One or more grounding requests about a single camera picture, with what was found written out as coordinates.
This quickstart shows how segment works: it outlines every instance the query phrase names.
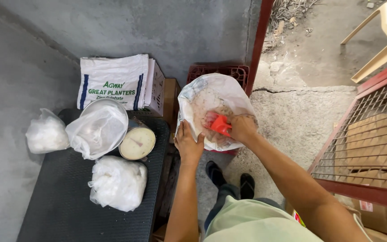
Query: black table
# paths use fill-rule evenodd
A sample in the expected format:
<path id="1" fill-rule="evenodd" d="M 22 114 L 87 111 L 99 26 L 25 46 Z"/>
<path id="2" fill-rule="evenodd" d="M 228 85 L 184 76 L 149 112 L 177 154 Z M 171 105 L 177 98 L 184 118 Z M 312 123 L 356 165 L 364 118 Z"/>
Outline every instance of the black table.
<path id="1" fill-rule="evenodd" d="M 68 124 L 80 110 L 64 109 L 59 117 Z M 18 242 L 149 241 L 163 159 L 169 139 L 168 125 L 156 118 L 140 118 L 156 135 L 156 145 L 143 162 L 148 181 L 141 205 L 133 212 L 94 204 L 89 200 L 94 161 L 84 160 L 72 148 L 46 154 L 29 201 Z M 117 150 L 109 155 L 120 156 Z"/>

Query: dark pants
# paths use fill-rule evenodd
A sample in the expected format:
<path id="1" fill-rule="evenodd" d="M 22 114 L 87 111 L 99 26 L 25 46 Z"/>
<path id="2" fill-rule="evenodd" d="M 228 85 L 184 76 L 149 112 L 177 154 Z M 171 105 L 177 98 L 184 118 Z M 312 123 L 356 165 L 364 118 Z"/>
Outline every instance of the dark pants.
<path id="1" fill-rule="evenodd" d="M 240 200 L 240 189 L 234 185 L 231 184 L 224 184 L 219 188 L 218 192 L 218 198 L 216 199 L 216 204 L 210 211 L 209 215 L 206 218 L 206 221 L 204 222 L 204 228 L 209 228 L 210 222 L 213 220 L 213 218 L 216 217 L 216 215 L 219 213 L 219 211 L 222 209 L 223 205 L 225 205 L 225 199 L 227 196 L 231 196 L 236 200 Z M 261 201 L 263 203 L 266 203 L 268 205 L 271 205 L 273 207 L 276 207 L 278 209 L 284 210 L 278 203 L 271 199 L 265 199 L 265 198 L 257 198 L 254 199 L 256 201 Z"/>

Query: red scoop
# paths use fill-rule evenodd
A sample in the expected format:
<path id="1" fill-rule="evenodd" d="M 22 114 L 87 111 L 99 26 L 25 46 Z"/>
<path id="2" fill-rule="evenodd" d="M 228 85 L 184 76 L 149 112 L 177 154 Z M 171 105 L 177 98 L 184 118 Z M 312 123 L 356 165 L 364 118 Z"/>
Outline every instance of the red scoop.
<path id="1" fill-rule="evenodd" d="M 231 137 L 227 130 L 232 129 L 232 125 L 227 123 L 228 118 L 226 116 L 208 111 L 204 119 L 206 120 L 206 123 L 204 124 L 205 128 Z"/>

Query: hand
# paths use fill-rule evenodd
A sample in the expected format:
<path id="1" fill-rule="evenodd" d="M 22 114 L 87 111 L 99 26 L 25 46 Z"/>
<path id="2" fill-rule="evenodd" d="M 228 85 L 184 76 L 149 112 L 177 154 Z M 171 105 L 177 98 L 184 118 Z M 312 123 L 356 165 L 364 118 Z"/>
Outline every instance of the hand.
<path id="1" fill-rule="evenodd" d="M 249 140 L 258 134 L 258 127 L 253 118 L 246 115 L 237 115 L 228 119 L 232 125 L 232 129 L 228 129 L 231 137 L 242 144 L 246 144 Z"/>
<path id="2" fill-rule="evenodd" d="M 180 122 L 177 134 L 174 137 L 175 147 L 180 152 L 181 165 L 198 166 L 200 157 L 204 150 L 204 133 L 198 135 L 195 142 L 191 133 L 191 126 L 186 120 Z"/>

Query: white sack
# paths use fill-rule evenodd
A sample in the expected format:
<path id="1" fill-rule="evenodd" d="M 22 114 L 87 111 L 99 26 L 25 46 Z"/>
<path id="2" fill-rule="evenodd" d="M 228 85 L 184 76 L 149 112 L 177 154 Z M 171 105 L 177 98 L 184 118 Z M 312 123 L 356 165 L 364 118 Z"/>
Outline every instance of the white sack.
<path id="1" fill-rule="evenodd" d="M 38 119 L 31 120 L 26 140 L 31 153 L 43 154 L 70 147 L 64 122 L 46 108 Z"/>
<path id="2" fill-rule="evenodd" d="M 104 156 L 95 161 L 92 173 L 88 182 L 92 202 L 125 212 L 140 205 L 147 183 L 147 168 L 142 163 Z"/>
<path id="3" fill-rule="evenodd" d="M 81 84 L 77 108 L 84 109 L 94 100 L 111 98 L 126 110 L 144 107 L 149 56 L 125 58 L 80 58 Z"/>
<path id="4" fill-rule="evenodd" d="M 201 132 L 206 133 L 204 148 L 225 151 L 242 147 L 243 144 L 223 134 L 204 128 L 207 111 L 214 111 L 228 117 L 235 115 L 252 115 L 255 111 L 240 84 L 233 77 L 212 73 L 206 74 L 185 85 L 178 96 L 180 121 L 186 119 L 191 125 L 192 135 L 196 140 Z"/>
<path id="5" fill-rule="evenodd" d="M 126 114 L 117 106 L 104 106 L 68 124 L 71 147 L 83 158 L 95 160 L 113 150 L 128 129 Z"/>

